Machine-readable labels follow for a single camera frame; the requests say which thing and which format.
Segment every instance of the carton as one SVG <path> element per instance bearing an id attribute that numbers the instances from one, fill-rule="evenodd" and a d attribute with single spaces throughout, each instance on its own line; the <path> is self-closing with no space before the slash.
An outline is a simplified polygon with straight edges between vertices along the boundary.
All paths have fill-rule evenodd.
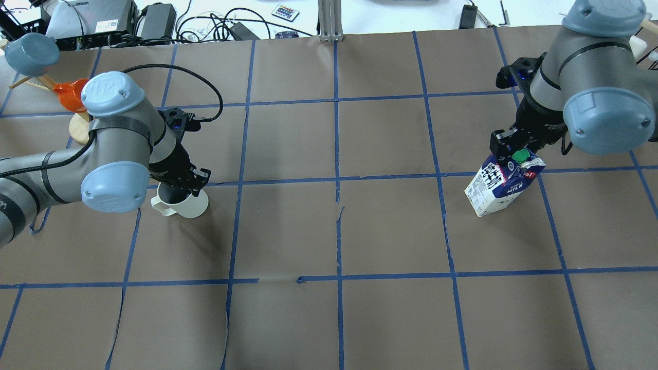
<path id="1" fill-rule="evenodd" d="M 501 164 L 490 155 L 464 190 L 478 217 L 507 208 L 546 167 L 534 153 L 522 150 L 521 157 L 526 157 L 522 163 L 510 160 Z"/>

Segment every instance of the metal post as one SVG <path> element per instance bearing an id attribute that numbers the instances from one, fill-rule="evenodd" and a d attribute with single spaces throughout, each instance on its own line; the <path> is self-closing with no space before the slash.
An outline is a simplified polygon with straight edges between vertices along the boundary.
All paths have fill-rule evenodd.
<path id="1" fill-rule="evenodd" d="M 321 41 L 343 41 L 340 0 L 318 0 Z"/>

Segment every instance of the white label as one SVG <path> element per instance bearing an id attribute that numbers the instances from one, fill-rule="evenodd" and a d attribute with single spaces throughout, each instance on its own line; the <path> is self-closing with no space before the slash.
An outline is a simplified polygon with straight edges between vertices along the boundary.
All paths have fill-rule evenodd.
<path id="1" fill-rule="evenodd" d="M 96 34 L 101 32 L 110 32 L 116 31 L 116 27 L 119 24 L 118 19 L 102 20 L 101 22 L 96 22 Z"/>

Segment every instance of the light blue cap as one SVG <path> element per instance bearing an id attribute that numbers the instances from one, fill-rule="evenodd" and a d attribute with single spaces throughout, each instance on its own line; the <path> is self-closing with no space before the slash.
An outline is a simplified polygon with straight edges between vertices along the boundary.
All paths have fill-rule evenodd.
<path id="1" fill-rule="evenodd" d="M 646 12 L 642 0 L 576 0 L 562 25 L 581 34 L 623 38 L 640 29 Z"/>
<path id="2" fill-rule="evenodd" d="M 146 94 L 127 74 L 105 72 L 82 88 L 82 104 L 95 117 L 113 116 L 135 107 Z"/>
<path id="3" fill-rule="evenodd" d="M 149 170 L 136 162 L 112 162 L 85 176 L 82 201 L 91 209 L 121 213 L 137 209 L 146 199 Z"/>
<path id="4" fill-rule="evenodd" d="M 5 48 L 5 57 L 7 64 L 18 73 L 39 77 L 59 61 L 59 48 L 54 38 L 29 33 L 10 42 Z"/>
<path id="5" fill-rule="evenodd" d="M 567 101 L 563 116 L 573 144 L 599 155 L 642 145 L 653 134 L 656 119 L 643 97 L 620 88 L 579 92 Z"/>

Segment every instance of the green cap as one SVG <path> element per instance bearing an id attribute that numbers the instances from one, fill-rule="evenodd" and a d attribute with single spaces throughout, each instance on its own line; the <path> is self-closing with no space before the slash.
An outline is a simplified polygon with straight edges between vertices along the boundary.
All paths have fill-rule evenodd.
<path id="1" fill-rule="evenodd" d="M 530 151 L 526 148 L 518 150 L 516 153 L 512 154 L 512 159 L 514 159 L 514 162 L 518 164 L 527 161 L 528 158 L 530 158 Z"/>

